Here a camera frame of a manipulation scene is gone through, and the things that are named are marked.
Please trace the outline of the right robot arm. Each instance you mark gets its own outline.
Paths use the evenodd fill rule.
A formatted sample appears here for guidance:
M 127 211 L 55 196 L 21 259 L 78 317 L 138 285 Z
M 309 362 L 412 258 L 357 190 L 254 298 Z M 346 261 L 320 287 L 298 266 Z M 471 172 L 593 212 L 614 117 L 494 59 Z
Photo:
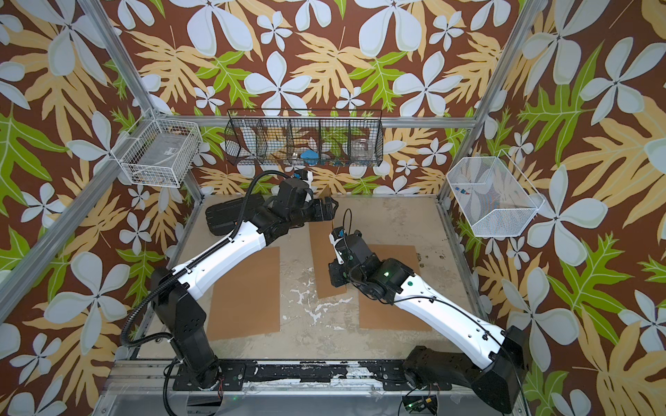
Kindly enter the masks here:
M 371 300 L 406 311 L 459 349 L 443 353 L 414 348 L 402 364 L 411 387 L 459 385 L 494 410 L 513 412 L 516 401 L 524 396 L 522 383 L 532 364 L 524 329 L 503 329 L 463 310 L 404 263 L 378 258 L 361 232 L 348 234 L 338 227 L 331 232 L 330 242 L 336 253 L 329 265 L 333 286 L 351 284 Z

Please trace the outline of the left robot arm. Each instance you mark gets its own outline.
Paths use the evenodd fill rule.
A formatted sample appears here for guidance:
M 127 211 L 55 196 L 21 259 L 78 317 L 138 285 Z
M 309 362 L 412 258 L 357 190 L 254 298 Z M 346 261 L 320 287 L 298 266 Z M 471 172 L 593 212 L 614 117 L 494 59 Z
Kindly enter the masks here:
M 165 339 L 196 388 L 210 390 L 218 385 L 220 366 L 203 329 L 206 312 L 199 299 L 227 272 L 289 230 L 310 222 L 331 221 L 338 210 L 339 204 L 332 197 L 314 196 L 304 171 L 281 178 L 277 195 L 270 199 L 249 189 L 244 197 L 213 207 L 214 223 L 229 231 L 189 261 L 154 272 L 156 286 L 128 316 L 121 330 L 122 346 L 139 348 Z M 131 329 L 147 307 L 152 307 L 166 331 L 133 339 Z

